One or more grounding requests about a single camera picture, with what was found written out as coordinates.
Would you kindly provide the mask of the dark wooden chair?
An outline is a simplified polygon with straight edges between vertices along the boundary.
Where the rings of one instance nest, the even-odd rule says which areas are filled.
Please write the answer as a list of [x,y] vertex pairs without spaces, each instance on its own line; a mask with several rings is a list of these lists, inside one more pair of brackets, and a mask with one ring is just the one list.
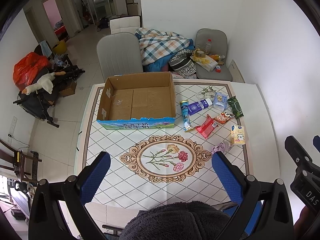
[[[1,150],[1,160],[11,164],[11,166],[1,165],[1,168],[14,172],[14,174],[19,179],[19,181],[31,183],[32,185],[36,186],[38,184],[38,179],[37,179],[38,163],[42,161],[39,158],[39,154],[35,151],[31,151],[31,154],[33,156],[29,156],[27,154],[24,154],[22,150],[14,149],[3,140],[1,140],[1,144],[5,146],[8,150],[13,152],[13,155],[10,155],[7,152]],[[27,159],[32,161],[31,173],[25,172],[24,170],[25,161]]]

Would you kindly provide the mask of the red snack pack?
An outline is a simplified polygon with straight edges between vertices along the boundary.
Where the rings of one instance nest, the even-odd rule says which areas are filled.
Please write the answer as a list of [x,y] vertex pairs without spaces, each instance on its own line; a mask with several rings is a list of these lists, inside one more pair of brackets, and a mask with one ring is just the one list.
[[206,115],[206,120],[201,126],[197,126],[196,130],[202,135],[205,139],[208,139],[214,129],[216,129],[218,123],[209,115]]

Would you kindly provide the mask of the white upholstered chair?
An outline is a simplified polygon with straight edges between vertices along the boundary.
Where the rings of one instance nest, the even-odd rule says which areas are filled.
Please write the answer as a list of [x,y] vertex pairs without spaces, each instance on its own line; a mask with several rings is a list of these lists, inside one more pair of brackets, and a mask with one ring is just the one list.
[[130,16],[121,17],[110,20],[111,34],[117,33],[132,33],[135,34],[136,30],[140,28],[140,17]]

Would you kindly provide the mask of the grey chair behind table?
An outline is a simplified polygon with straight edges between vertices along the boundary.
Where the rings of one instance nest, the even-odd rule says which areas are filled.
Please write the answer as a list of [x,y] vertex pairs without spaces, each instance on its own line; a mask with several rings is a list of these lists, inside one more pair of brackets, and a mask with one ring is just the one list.
[[97,43],[97,55],[104,79],[143,72],[139,41],[132,33],[104,36]]

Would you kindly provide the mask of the grey chair by wall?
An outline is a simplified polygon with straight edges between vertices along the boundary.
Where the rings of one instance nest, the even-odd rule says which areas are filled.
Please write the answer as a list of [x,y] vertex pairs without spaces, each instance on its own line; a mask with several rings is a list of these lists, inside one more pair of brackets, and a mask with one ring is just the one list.
[[195,38],[195,48],[201,51],[206,51],[208,42],[211,42],[209,56],[219,56],[216,60],[218,67],[221,71],[217,72],[212,70],[211,72],[205,70],[199,64],[197,65],[196,76],[198,79],[206,80],[219,80],[219,81],[233,81],[231,72],[226,66],[226,56],[228,49],[227,35],[220,30],[202,28],[200,29]]

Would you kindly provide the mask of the yellow bear tissue pack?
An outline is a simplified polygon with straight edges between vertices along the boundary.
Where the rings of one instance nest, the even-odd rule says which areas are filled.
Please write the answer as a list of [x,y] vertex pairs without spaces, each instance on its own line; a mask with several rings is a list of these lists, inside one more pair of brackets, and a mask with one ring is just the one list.
[[244,145],[246,143],[244,126],[233,125],[231,127],[231,143],[232,145]]

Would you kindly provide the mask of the clear plastic bottle red cap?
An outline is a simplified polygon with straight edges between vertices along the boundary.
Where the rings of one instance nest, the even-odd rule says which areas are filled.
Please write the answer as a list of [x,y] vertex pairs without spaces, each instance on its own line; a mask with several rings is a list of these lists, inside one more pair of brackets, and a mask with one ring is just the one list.
[[212,40],[208,39],[205,46],[204,46],[204,52],[206,55],[209,55],[211,53],[212,49]]

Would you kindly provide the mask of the orange panda snack pack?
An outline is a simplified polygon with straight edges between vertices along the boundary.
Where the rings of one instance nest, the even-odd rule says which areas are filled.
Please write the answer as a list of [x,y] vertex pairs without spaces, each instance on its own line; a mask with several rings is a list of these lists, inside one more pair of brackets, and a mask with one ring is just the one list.
[[213,120],[219,124],[225,124],[227,123],[229,120],[231,120],[232,118],[234,118],[233,114],[229,114],[227,112],[222,112],[221,114],[215,116],[213,118]]

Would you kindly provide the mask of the small brown cardboard box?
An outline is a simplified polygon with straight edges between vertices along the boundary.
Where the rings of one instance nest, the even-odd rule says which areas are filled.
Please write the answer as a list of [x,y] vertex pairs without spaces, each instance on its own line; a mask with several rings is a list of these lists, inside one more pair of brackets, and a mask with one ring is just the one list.
[[67,85],[59,91],[60,96],[67,97],[75,94],[76,90],[76,82],[71,80],[67,83]]

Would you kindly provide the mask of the blue bear tissue pack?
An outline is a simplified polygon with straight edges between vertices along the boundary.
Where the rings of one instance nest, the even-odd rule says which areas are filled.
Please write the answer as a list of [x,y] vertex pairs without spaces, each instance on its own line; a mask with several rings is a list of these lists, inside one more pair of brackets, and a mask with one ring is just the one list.
[[224,112],[228,106],[227,100],[228,98],[225,94],[217,92],[213,100],[213,107],[221,112]]

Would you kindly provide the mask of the orange plastic bag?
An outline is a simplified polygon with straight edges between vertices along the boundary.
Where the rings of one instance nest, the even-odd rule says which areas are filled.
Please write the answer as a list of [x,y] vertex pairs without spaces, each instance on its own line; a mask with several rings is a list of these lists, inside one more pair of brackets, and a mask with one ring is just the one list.
[[12,78],[16,87],[20,91],[24,90],[33,83],[38,73],[49,65],[50,62],[45,56],[30,52],[14,65]]

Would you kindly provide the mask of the blue white tube box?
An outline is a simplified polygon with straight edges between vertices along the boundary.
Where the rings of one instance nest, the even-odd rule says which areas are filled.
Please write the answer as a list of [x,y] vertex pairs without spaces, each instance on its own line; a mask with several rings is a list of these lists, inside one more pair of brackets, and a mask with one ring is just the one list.
[[200,112],[201,110],[204,110],[210,106],[212,106],[213,103],[210,99],[203,99],[198,102],[194,102],[188,105],[188,113],[189,115],[194,115],[195,113]]

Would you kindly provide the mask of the blue milk powder stick pack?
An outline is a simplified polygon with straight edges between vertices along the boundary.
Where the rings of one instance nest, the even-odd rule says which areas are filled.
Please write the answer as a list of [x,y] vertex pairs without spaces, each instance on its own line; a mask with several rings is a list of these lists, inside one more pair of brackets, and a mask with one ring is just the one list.
[[189,120],[189,102],[184,100],[180,102],[181,114],[183,118],[184,131],[189,132],[193,129]]

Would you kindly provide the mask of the dark green wipes pack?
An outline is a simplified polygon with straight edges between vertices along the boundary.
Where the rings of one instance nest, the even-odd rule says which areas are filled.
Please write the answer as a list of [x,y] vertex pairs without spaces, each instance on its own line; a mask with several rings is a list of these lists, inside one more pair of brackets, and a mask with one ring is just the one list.
[[242,108],[241,108],[240,103],[238,102],[236,96],[229,98],[227,100],[227,102],[228,102],[228,105],[231,108],[231,111],[236,119],[244,116]]

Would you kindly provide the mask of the black folding stroller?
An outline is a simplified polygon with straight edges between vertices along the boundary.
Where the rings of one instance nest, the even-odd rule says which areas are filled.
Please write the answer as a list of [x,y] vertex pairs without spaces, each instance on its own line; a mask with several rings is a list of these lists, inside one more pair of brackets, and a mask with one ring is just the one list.
[[46,121],[48,124],[58,128],[59,125],[55,123],[54,118],[50,116],[48,109],[55,107],[60,97],[59,91],[61,91],[69,81],[73,80],[76,82],[77,79],[85,73],[85,70],[73,64],[68,54],[55,55],[47,41],[41,41],[32,52],[45,56],[50,62],[48,67],[43,68],[38,73],[32,84],[35,84],[44,74],[62,71],[66,72],[66,74],[56,76],[52,81],[54,85],[52,94],[47,93],[44,89],[36,90],[30,95],[22,94],[22,92],[19,91],[17,100],[13,103],[21,106],[33,117]]

